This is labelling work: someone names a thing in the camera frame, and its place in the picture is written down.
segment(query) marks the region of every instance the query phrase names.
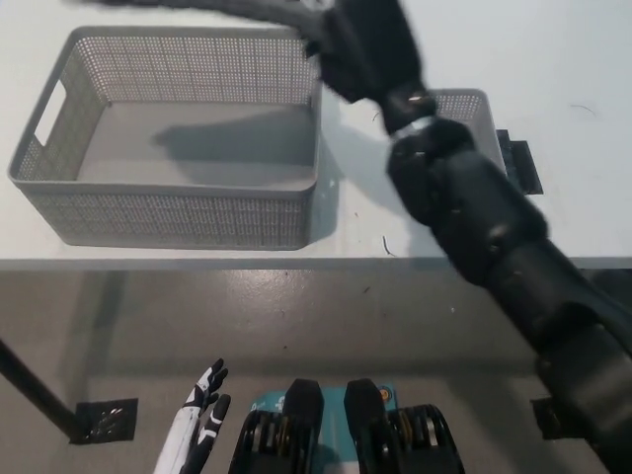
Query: black robotic finger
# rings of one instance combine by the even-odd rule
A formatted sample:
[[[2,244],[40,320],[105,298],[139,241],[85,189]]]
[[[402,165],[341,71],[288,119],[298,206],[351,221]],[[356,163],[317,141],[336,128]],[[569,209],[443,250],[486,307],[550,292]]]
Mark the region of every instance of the black robotic finger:
[[[221,395],[217,399],[217,404],[210,412],[210,416],[204,428],[199,432],[197,442],[192,447],[187,462],[181,470],[181,474],[199,474],[201,472],[213,449],[215,439],[228,413],[229,406],[230,396]]]

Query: mesh basket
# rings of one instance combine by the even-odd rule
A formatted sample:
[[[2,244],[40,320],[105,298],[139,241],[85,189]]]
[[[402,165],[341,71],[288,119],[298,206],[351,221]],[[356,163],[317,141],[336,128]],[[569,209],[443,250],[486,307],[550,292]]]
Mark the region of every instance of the mesh basket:
[[[42,144],[57,82],[66,98]],[[286,30],[80,29],[10,176],[69,244],[297,249],[316,183],[316,85]]]

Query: concrete floor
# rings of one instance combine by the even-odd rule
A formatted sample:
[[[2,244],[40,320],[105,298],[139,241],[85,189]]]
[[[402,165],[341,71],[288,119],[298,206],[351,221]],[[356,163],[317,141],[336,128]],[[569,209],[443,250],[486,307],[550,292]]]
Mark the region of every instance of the concrete floor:
[[[151,473],[210,362],[231,370],[204,472],[226,472],[258,395],[296,376],[372,376],[400,406],[435,403],[469,474],[604,472],[579,440],[544,442],[532,353],[452,272],[0,274],[0,335],[64,401],[140,401],[132,442],[73,446],[0,379],[0,472]]]

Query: black bracket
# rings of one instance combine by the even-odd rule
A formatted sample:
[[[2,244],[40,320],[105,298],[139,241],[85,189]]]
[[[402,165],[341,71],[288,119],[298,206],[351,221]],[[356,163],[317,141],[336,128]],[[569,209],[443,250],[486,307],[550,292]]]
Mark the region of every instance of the black bracket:
[[[543,195],[531,150],[526,141],[512,141],[507,130],[496,130],[507,178],[525,195]]]
[[[99,444],[132,441],[136,431],[138,399],[78,403],[75,415],[88,427],[85,437],[71,439],[71,444]]]

